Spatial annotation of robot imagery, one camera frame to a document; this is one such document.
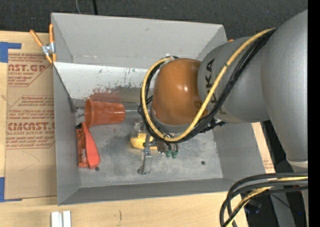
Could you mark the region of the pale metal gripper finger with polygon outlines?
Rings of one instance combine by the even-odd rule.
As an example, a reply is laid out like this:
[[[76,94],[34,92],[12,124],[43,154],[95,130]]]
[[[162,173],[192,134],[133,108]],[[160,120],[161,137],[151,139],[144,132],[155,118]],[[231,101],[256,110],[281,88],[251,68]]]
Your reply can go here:
[[[143,121],[137,121],[134,125],[134,130],[137,134],[146,133],[146,126]]]
[[[149,147],[143,149],[142,165],[140,172],[142,175],[149,174],[152,168],[153,156]]]

